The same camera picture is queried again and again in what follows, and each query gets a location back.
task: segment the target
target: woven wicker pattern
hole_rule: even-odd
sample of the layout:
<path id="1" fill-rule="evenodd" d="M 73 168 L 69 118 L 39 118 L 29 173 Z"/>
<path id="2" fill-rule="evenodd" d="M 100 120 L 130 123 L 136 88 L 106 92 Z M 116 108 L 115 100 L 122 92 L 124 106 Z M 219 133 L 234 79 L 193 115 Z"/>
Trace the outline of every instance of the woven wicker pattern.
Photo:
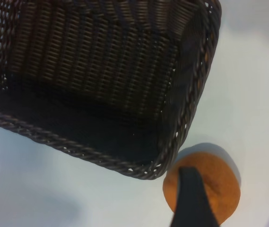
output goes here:
<path id="1" fill-rule="evenodd" d="M 47 93 L 39 84 L 48 83 L 60 93 L 89 97 L 126 116 L 158 119 L 177 53 L 168 38 L 123 29 L 73 7 L 28 3 L 21 12 L 10 71 L 21 75 L 23 89 Z"/>
<path id="2" fill-rule="evenodd" d="M 159 177 L 187 136 L 220 17 L 216 0 L 0 0 L 0 127 Z"/>

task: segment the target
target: white surface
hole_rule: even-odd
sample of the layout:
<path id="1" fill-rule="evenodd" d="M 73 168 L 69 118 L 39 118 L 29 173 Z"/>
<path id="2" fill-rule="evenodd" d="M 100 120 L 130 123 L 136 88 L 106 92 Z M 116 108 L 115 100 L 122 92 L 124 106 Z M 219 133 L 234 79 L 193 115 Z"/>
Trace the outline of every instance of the white surface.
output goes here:
<path id="1" fill-rule="evenodd" d="M 242 196 L 223 227 L 269 227 L 269 1 L 222 0 L 219 45 L 183 146 L 212 142 Z M 0 129 L 0 227 L 168 227 L 163 177 L 127 178 Z"/>

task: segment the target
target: dark brown basket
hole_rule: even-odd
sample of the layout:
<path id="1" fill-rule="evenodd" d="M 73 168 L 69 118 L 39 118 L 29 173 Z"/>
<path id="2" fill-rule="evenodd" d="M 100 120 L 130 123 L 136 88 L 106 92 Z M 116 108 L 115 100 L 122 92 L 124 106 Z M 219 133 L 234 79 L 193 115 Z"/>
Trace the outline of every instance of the dark brown basket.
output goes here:
<path id="1" fill-rule="evenodd" d="M 139 179 L 183 144 L 218 0 L 0 0 L 0 127 Z"/>

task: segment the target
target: orange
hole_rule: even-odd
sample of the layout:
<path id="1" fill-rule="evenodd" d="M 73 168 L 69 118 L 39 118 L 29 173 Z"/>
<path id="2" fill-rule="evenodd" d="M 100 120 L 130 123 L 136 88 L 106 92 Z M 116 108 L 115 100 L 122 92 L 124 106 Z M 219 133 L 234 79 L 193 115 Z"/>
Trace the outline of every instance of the orange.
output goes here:
<path id="1" fill-rule="evenodd" d="M 240 199 L 240 186 L 232 169 L 221 158 L 206 152 L 179 160 L 168 171 L 163 183 L 165 199 L 173 212 L 176 208 L 178 169 L 182 166 L 195 167 L 199 171 L 213 214 L 221 225 L 234 213 Z"/>

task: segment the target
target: black object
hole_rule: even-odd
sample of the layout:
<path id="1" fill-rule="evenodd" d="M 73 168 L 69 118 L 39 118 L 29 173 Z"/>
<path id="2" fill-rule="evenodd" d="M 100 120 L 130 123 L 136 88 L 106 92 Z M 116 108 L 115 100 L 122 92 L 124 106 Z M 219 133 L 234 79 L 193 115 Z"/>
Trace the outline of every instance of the black object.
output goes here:
<path id="1" fill-rule="evenodd" d="M 171 227 L 218 227 L 203 180 L 193 167 L 179 169 L 179 191 Z"/>
<path id="2" fill-rule="evenodd" d="M 0 127 L 139 179 L 184 143 L 218 0 L 0 0 Z"/>

